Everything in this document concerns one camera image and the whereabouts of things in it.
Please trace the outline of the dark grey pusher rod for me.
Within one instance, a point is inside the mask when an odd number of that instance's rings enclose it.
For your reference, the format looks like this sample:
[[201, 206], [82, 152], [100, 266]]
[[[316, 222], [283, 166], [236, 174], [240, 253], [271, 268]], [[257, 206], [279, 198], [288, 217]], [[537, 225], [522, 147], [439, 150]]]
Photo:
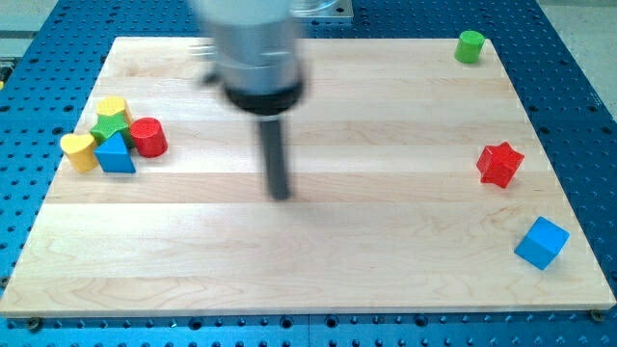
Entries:
[[281, 118], [279, 116], [260, 117], [257, 124], [269, 194], [274, 200], [287, 200], [290, 197], [290, 189]]

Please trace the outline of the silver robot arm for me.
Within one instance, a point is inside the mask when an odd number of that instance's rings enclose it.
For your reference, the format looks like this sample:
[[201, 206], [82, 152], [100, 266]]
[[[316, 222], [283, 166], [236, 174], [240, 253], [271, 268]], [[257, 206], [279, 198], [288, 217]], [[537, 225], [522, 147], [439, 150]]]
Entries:
[[282, 114], [304, 91], [298, 33], [287, 0], [194, 0], [192, 9], [213, 43], [201, 54], [214, 63], [230, 103], [255, 116], [270, 196], [290, 196]]

